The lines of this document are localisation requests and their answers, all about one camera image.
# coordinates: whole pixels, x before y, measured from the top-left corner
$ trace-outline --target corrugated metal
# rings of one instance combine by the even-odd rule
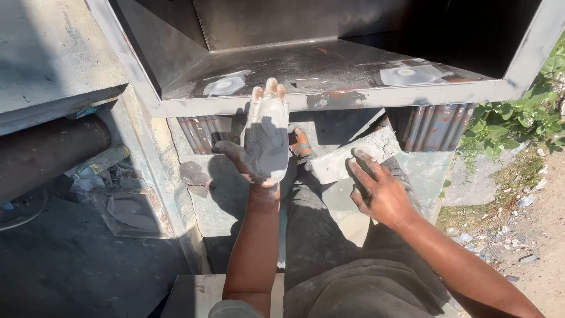
[[[224,116],[178,117],[180,127],[194,154],[214,154],[220,140],[238,143],[232,132],[232,119]]]
[[[402,150],[454,151],[476,104],[386,108]]]

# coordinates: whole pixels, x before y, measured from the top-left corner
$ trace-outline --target metal box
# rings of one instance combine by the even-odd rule
[[[245,112],[275,77],[291,111],[521,98],[563,0],[86,0],[153,117]]]

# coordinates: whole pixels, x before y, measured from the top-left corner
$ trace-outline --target fingernail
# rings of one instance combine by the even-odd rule
[[[353,155],[355,155],[355,156],[361,156],[361,155],[364,153],[364,152],[363,152],[361,149],[359,149],[359,148],[353,148],[352,152],[353,152]]]

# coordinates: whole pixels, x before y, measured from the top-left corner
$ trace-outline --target plastic bottle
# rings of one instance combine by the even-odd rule
[[[80,164],[76,172],[71,175],[71,179],[77,181],[79,179],[92,178],[100,172],[116,165],[123,159],[126,159],[129,157],[129,154],[129,149],[125,145],[114,146]]]

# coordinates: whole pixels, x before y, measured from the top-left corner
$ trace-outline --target person's right hand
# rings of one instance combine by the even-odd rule
[[[410,204],[404,186],[385,166],[359,148],[353,149],[353,155],[370,171],[370,174],[363,171],[356,158],[347,162],[357,185],[362,188],[361,191],[355,188],[351,199],[363,214],[393,230],[404,227],[414,217],[421,217]]]

